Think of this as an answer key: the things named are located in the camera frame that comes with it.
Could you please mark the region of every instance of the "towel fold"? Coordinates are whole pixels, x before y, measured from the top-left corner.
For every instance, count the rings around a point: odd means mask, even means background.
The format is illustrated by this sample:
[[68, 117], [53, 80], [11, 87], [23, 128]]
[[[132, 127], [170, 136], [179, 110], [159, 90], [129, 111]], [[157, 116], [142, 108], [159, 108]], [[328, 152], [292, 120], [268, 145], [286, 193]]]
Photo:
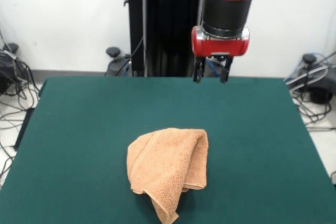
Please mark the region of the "towel fold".
[[148, 194], [161, 223], [177, 218], [180, 195], [206, 186], [208, 138], [204, 130], [165, 129], [138, 137], [127, 153], [136, 194]]

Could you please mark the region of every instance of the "green tablecloth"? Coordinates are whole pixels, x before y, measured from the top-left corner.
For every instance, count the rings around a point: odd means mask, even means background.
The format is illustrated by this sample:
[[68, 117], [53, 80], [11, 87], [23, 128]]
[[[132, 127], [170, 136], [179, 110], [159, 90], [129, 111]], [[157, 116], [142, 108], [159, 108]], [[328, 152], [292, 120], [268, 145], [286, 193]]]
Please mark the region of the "green tablecloth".
[[49, 79], [0, 191], [1, 224], [159, 223], [130, 190], [127, 146], [208, 132], [208, 186], [176, 223], [335, 224], [336, 191], [281, 80]]

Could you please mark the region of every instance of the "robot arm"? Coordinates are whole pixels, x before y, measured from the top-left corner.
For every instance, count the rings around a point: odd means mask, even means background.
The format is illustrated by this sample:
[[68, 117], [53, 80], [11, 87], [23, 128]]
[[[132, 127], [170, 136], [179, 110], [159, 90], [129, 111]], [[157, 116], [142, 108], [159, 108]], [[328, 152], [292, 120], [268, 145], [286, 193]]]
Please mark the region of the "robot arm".
[[226, 59], [221, 82], [228, 80], [234, 56], [243, 55], [249, 44], [245, 27], [252, 0], [204, 0], [202, 24], [192, 31], [192, 47], [196, 57], [194, 81], [200, 82], [206, 57]]

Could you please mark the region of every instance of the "cable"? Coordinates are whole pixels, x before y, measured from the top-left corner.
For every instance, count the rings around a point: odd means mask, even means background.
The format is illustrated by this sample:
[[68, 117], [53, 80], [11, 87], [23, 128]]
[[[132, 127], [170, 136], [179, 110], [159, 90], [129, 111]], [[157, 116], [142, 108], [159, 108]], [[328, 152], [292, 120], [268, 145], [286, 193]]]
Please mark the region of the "cable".
[[336, 131], [336, 127], [307, 127], [309, 132], [330, 132]]
[[8, 103], [4, 103], [4, 102], [2, 102], [2, 101], [0, 101], [0, 103], [3, 104], [3, 105], [5, 105], [5, 106], [11, 107], [11, 108], [13, 108], [13, 109], [21, 110], [21, 111], [22, 111], [22, 109], [20, 109], [20, 108], [18, 108], [18, 107], [15, 107], [15, 106], [13, 106], [13, 105], [10, 105], [10, 104], [8, 104]]
[[[311, 85], [311, 84], [313, 84], [313, 83], [315, 83], [315, 82], [318, 82], [318, 81], [322, 80], [324, 77], [327, 76], [327, 73], [328, 73], [328, 68], [325, 68], [325, 72], [324, 72], [324, 74], [322, 74], [320, 77], [318, 77], [318, 78], [316, 78], [316, 79], [314, 79], [314, 80], [308, 81], [308, 82], [307, 82], [307, 85]], [[304, 87], [304, 86], [305, 86], [304, 84], [297, 85], [297, 86], [295, 86], [294, 88], [290, 89], [289, 92], [294, 92], [295, 90], [298, 90], [298, 89], [300, 89], [300, 88], [302, 88], [302, 87]]]
[[303, 74], [297, 76], [296, 78], [291, 79], [290, 81], [287, 81], [286, 85], [290, 85], [290, 84], [292, 84], [292, 83], [294, 83], [294, 82], [296, 82], [296, 81], [298, 81], [298, 80], [306, 77], [308, 74], [313, 74], [313, 73], [316, 73], [316, 72], [319, 72], [319, 71], [323, 71], [323, 70], [326, 70], [327, 68], [336, 68], [336, 66], [330, 66], [330, 67], [328, 67], [326, 65], [323, 65], [322, 67], [315, 68], [313, 70], [310, 70], [308, 73], [303, 73]]
[[335, 56], [335, 55], [336, 55], [336, 51], [335, 51], [335, 52], [332, 52], [332, 53], [331, 53], [329, 56], [327, 56], [325, 59], [318, 61], [317, 63], [315, 63], [315, 65], [319, 65], [319, 64], [323, 63], [325, 60], [328, 60], [328, 59], [330, 59], [331, 57], [333, 57], [333, 56]]
[[126, 75], [127, 75], [127, 70], [128, 70], [128, 68], [129, 68], [129, 66], [130, 66], [130, 64], [128, 63], [128, 64], [126, 65], [126, 67], [125, 67], [125, 71], [124, 71], [124, 73], [122, 73], [122, 76], [126, 76]]
[[324, 54], [321, 54], [320, 52], [311, 52], [310, 54], [315, 56], [321, 56], [327, 63], [329, 63], [326, 56]]
[[6, 151], [6, 149], [5, 149], [5, 147], [2, 145], [2, 143], [1, 143], [1, 139], [0, 139], [0, 147], [1, 147], [1, 149], [5, 152], [5, 154], [7, 155], [7, 157], [11, 157], [10, 155], [9, 155], [9, 153]]
[[302, 59], [301, 59], [300, 62], [298, 63], [298, 65], [295, 67], [294, 71], [289, 75], [289, 77], [287, 77], [287, 78], [284, 80], [284, 82], [289, 81], [289, 80], [293, 77], [293, 75], [296, 73], [296, 71], [298, 71], [298, 69], [299, 69], [299, 67], [301, 66], [302, 62], [303, 62], [303, 61], [302, 61]]
[[219, 74], [218, 74], [218, 72], [217, 72], [214, 64], [211, 61], [209, 61], [209, 60], [206, 60], [206, 63], [212, 68], [213, 72], [215, 73], [215, 76], [219, 77]]
[[3, 44], [7, 47], [7, 49], [12, 52], [12, 49], [8, 46], [8, 44], [6, 43], [5, 39], [4, 39], [4, 36], [2, 35], [2, 31], [1, 31], [1, 24], [0, 24], [0, 37], [1, 37], [1, 40], [3, 42]]
[[[139, 44], [137, 45], [137, 47], [135, 48], [135, 50], [133, 51], [133, 53], [130, 55], [130, 57], [128, 58], [128, 60], [121, 66], [121, 68], [118, 70], [118, 72], [114, 76], [118, 76], [118, 74], [121, 72], [121, 70], [131, 61], [131, 59], [133, 58], [133, 56], [135, 55], [135, 53], [140, 48], [142, 42], [143, 42], [143, 37], [141, 38]], [[106, 73], [104, 74], [104, 76], [107, 75], [108, 71], [109, 71], [109, 68], [106, 70]]]

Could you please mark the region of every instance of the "orange towel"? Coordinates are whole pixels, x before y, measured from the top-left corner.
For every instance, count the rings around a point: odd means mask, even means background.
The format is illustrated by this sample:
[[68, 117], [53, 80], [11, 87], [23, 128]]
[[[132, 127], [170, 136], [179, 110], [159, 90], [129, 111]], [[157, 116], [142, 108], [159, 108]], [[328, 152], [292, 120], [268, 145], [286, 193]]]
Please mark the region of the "orange towel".
[[204, 130], [166, 129], [138, 137], [129, 147], [127, 175], [136, 194], [148, 194], [161, 223], [177, 218], [180, 195], [206, 186], [208, 138]]

